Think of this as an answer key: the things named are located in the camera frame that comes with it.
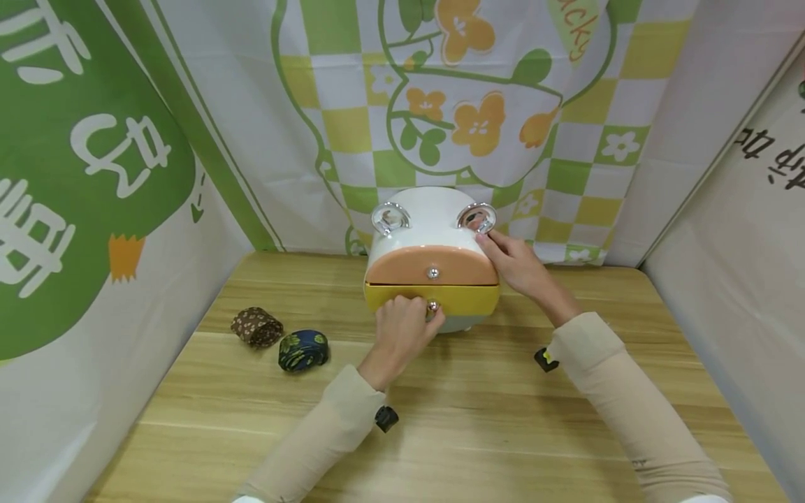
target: person's left hand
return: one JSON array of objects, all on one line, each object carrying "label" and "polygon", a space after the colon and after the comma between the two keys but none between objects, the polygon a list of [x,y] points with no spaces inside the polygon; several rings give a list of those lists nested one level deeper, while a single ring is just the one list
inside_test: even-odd
[{"label": "person's left hand", "polygon": [[377,391],[385,390],[403,373],[444,324],[441,308],[430,321],[425,320],[427,303],[417,297],[401,295],[378,309],[377,339],[366,358],[358,366],[359,374]]}]

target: beige sleeve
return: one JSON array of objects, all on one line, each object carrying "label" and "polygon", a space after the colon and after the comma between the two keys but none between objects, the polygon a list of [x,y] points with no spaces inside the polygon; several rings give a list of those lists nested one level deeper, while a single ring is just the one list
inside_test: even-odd
[{"label": "beige sleeve", "polygon": [[700,494],[732,501],[716,464],[598,314],[558,328],[547,352],[620,441],[647,501]]},{"label": "beige sleeve", "polygon": [[348,365],[296,428],[280,440],[238,495],[264,503],[297,503],[344,455],[361,445],[386,395]]}]

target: metal handle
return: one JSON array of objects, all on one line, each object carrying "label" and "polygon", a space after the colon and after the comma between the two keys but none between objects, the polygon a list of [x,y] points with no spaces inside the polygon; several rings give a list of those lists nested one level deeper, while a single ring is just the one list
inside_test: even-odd
[{"label": "metal handle", "polygon": [[411,227],[411,217],[405,208],[387,201],[372,211],[372,226],[383,236],[388,236],[401,227]]},{"label": "metal handle", "polygon": [[458,214],[456,227],[466,227],[477,233],[487,234],[497,222],[497,213],[491,204],[472,203]]}]

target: wood grain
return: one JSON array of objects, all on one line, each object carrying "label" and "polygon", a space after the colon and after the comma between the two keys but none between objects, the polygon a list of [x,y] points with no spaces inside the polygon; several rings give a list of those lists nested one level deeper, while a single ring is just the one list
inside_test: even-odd
[{"label": "wood grain", "polygon": [[[210,307],[86,501],[230,501],[238,485],[372,344],[364,258],[255,253]],[[785,501],[648,278],[632,269],[560,269],[598,311],[721,466],[737,501]],[[261,306],[287,332],[326,333],[332,360],[299,376],[277,346],[229,331]],[[532,360],[546,317],[509,288],[486,323],[440,336],[389,393],[401,422],[374,431],[307,501],[641,501],[630,464],[562,372]]]}]

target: orange shape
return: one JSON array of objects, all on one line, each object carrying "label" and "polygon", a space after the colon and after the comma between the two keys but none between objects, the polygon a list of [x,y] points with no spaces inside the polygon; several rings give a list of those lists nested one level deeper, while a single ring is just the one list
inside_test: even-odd
[{"label": "orange shape", "polygon": [[525,143],[526,148],[542,145],[551,131],[551,125],[558,112],[559,107],[556,107],[550,113],[536,113],[527,118],[520,128],[520,142]]},{"label": "orange shape", "polygon": [[109,272],[112,274],[112,282],[137,279],[137,265],[145,243],[145,237],[137,239],[132,236],[126,239],[123,235],[115,237],[114,234],[109,237]]},{"label": "orange shape", "polygon": [[442,120],[442,105],[447,97],[441,91],[425,94],[422,89],[410,88],[406,92],[408,109],[414,115],[423,115],[432,121]]},{"label": "orange shape", "polygon": [[476,157],[491,154],[501,137],[501,126],[506,119],[503,94],[492,91],[481,100],[476,109],[469,103],[456,108],[453,121],[456,129],[452,141],[456,145],[469,145],[469,153]]},{"label": "orange shape", "polygon": [[442,61],[456,66],[467,50],[486,52],[495,44],[495,30],[478,15],[481,0],[440,0],[436,4],[436,22],[444,33]]}]

